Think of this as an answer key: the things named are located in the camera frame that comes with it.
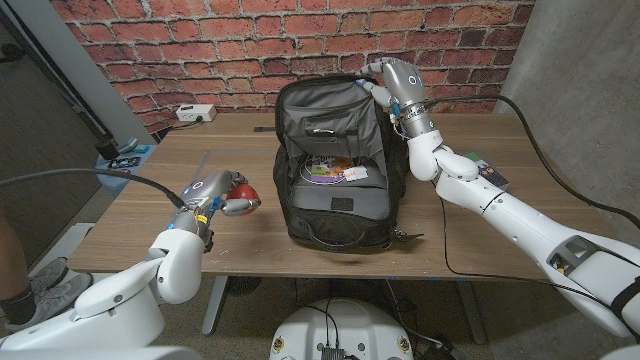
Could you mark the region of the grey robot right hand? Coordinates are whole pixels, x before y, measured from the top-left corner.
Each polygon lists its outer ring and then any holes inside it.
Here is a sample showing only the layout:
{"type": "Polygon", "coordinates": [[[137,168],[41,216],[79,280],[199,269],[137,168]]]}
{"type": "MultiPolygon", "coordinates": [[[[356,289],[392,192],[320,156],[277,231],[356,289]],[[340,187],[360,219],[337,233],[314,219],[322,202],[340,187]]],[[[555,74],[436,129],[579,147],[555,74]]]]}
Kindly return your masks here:
{"type": "Polygon", "coordinates": [[[424,99],[424,85],[414,64],[392,57],[382,57],[363,66],[356,73],[356,82],[371,93],[374,100],[385,108],[392,108],[399,115],[408,107],[424,99]],[[381,73],[385,86],[374,85],[366,76],[381,73]]]}

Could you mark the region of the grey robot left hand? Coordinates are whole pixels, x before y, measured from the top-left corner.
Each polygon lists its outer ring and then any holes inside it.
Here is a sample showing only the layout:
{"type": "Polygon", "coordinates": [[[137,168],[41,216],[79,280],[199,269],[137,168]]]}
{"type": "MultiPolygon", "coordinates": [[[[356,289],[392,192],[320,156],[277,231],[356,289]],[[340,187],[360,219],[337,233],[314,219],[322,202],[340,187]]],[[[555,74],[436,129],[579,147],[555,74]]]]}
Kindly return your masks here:
{"type": "Polygon", "coordinates": [[[185,206],[168,221],[167,230],[179,229],[203,237],[216,211],[226,216],[253,212],[261,200],[238,171],[221,170],[195,179],[180,198],[185,206]]]}

